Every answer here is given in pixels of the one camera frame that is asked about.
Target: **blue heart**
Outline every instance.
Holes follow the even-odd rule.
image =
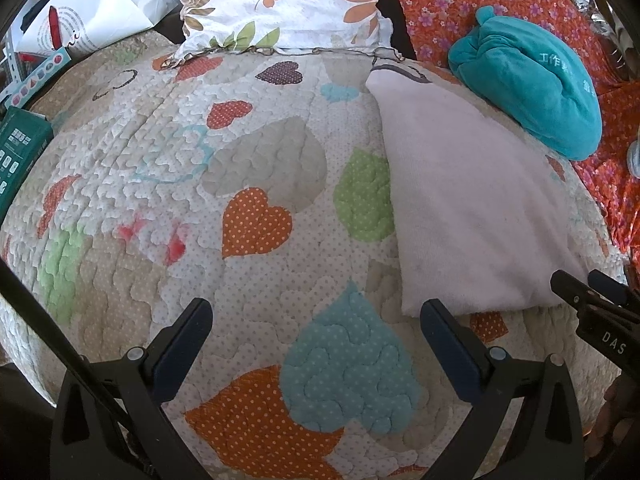
[[[360,95],[360,90],[353,86],[340,86],[333,83],[327,83],[320,87],[320,93],[330,103],[340,101],[353,101]]]
[[[407,427],[421,388],[399,337],[349,282],[289,348],[280,391],[308,430],[331,433],[356,418],[387,434]]]

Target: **white paper bag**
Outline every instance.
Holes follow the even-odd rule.
[[[56,49],[52,22],[57,17],[62,46],[77,59],[152,28],[178,4],[179,0],[50,0],[16,50],[48,56]]]

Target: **teal fabric bag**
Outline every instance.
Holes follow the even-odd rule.
[[[476,12],[479,26],[449,51],[449,67],[473,92],[571,160],[596,151],[600,105],[578,55],[542,27],[493,7]]]

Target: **pillowcase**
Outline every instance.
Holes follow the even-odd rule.
[[[571,247],[566,192],[543,151],[463,98],[398,65],[374,67],[402,272],[402,312],[439,298],[458,316],[555,306]]]
[[[219,47],[376,47],[382,19],[377,1],[181,0],[186,41],[168,65]]]
[[[569,46],[535,23],[476,12],[479,26],[449,50],[451,71],[569,160],[584,160],[602,136],[591,77]]]

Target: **bed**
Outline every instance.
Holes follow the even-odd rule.
[[[2,257],[91,361],[145,345],[194,297],[214,305],[164,407],[213,477],[420,476],[468,406],[401,313],[380,114],[364,82],[373,64],[396,64],[530,136],[448,71],[391,50],[209,54],[160,70],[175,49],[154,32],[123,40],[33,107],[56,137],[2,224]],[[566,189],[588,267],[622,280],[625,258],[572,165],[530,141]],[[461,322],[517,358],[562,354],[592,423],[618,371],[575,336],[569,306]],[[55,402],[62,364],[3,300],[0,344]],[[323,401],[327,384],[337,405]],[[516,414],[514,403],[485,469]]]

